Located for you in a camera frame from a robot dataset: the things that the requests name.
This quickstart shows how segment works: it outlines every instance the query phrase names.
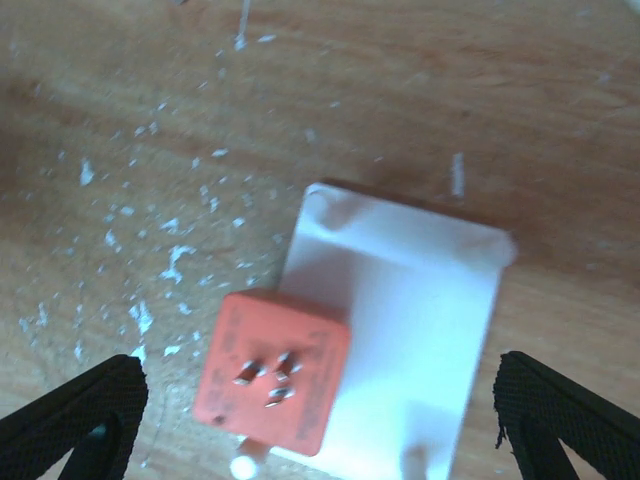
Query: wooden surface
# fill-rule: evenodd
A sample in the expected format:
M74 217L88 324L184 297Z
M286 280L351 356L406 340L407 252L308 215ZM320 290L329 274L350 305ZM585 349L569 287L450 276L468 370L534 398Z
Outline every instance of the wooden surface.
M234 51L240 12L240 0L0 0L0 416L144 344L151 396L127 477L227 478L235 441L189 412L216 311L229 291L276 284L301 192L323 177L485 220L519 243L453 478L519 478L509 447L493 449L504 351L640 415L630 10L254 0ZM160 228L173 218L174 234ZM197 249L177 284L160 277L176 245ZM129 314L141 301L154 318L143 337ZM167 346L180 350L165 357ZM265 474L321 477L277 458Z

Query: white rectangular plate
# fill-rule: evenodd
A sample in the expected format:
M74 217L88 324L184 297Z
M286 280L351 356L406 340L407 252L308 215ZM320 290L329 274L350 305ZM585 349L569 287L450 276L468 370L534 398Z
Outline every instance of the white rectangular plate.
M345 308L353 338L320 453L274 452L345 479L448 478L514 257L502 230L311 185L280 291Z

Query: orange square block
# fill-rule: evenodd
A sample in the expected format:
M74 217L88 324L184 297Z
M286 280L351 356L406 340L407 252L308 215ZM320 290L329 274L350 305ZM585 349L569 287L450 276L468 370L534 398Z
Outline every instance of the orange square block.
M320 450L350 343L340 311L263 289L224 298L194 416L304 455Z

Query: metal pin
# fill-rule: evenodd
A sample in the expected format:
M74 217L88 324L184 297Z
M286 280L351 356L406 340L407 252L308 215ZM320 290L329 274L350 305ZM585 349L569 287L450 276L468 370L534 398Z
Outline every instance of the metal pin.
M264 375L266 367L256 360L251 360L242 366L240 374L233 379L233 383L236 385L249 385L256 377Z
M293 387L274 388L273 390L271 390L269 392L269 397L271 398L271 400L269 400L265 404L265 408L275 407L276 405L280 405L287 398L292 397L293 395L295 395L295 393L296 393L296 391L295 391L295 389Z
M289 380L292 373L296 373L302 365L296 361L293 352L287 352L280 355L278 358L280 365L276 368L276 378L279 382L285 382Z

